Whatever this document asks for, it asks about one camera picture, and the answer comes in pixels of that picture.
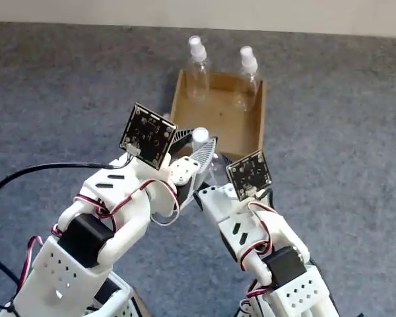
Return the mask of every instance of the cardboard box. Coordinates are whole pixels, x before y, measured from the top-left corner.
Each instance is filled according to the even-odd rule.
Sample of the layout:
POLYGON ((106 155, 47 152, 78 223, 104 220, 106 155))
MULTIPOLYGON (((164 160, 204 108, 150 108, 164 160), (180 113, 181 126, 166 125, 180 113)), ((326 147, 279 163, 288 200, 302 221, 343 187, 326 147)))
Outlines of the cardboard box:
POLYGON ((135 288, 133 288, 133 298, 135 299, 135 304, 139 312, 141 313, 142 317, 151 317, 150 312, 148 311, 147 307, 145 306, 143 300, 138 295, 138 292, 135 288))
POLYGON ((217 152, 231 160, 263 147, 265 82, 259 83, 254 107, 241 112, 232 107, 233 91, 240 78, 228 73, 211 73, 210 92, 205 104, 197 105, 187 97, 185 71, 179 72, 170 120, 180 129, 205 127, 218 137, 217 152))

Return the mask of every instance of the white bottle cap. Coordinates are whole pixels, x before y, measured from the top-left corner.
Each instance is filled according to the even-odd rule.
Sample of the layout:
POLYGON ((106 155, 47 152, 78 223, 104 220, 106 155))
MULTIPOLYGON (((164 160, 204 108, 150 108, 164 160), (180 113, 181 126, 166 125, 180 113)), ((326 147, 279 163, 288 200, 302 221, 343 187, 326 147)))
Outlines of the white bottle cap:
POLYGON ((202 147, 210 137, 209 130, 204 127, 197 127, 192 131, 192 149, 195 152, 197 149, 202 147))
POLYGON ((242 57, 242 67, 246 73, 255 73, 258 69, 257 59, 255 58, 251 46, 244 46, 240 49, 242 57))
POLYGON ((199 36, 191 36, 189 38, 189 46, 191 47, 192 60, 200 63, 207 58, 207 51, 205 46, 201 43, 201 38, 199 36))

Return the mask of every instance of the clear plastic bottle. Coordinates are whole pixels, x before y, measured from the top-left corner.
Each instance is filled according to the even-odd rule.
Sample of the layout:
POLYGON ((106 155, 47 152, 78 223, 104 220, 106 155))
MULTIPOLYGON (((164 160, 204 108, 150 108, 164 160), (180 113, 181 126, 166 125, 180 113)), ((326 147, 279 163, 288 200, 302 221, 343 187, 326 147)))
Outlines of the clear plastic bottle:
POLYGON ((258 63, 252 48, 244 46, 240 49, 242 68, 240 80, 234 91, 233 106, 239 111, 250 111, 255 104, 260 78, 258 75, 258 63))
POLYGON ((189 38, 191 58, 186 69, 187 95, 197 104, 203 104, 210 89, 210 63, 199 36, 189 38))

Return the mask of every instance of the circuit board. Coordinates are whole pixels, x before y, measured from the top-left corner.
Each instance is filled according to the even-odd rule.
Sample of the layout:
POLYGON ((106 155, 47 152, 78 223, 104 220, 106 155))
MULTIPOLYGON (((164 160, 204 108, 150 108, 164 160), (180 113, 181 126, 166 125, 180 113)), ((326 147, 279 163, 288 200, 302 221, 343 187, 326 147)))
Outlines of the circuit board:
POLYGON ((159 170, 177 128, 176 124, 135 103, 119 147, 159 170))
POLYGON ((271 175, 263 150, 258 150, 226 167, 239 201, 253 197, 271 185, 271 175))

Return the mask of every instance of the white wall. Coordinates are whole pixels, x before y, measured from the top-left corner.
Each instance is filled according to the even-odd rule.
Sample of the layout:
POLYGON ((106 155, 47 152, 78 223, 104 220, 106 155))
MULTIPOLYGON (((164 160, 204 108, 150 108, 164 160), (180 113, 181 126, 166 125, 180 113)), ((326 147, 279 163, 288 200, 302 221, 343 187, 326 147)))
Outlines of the white wall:
POLYGON ((396 37, 396 0, 0 0, 0 21, 396 37))

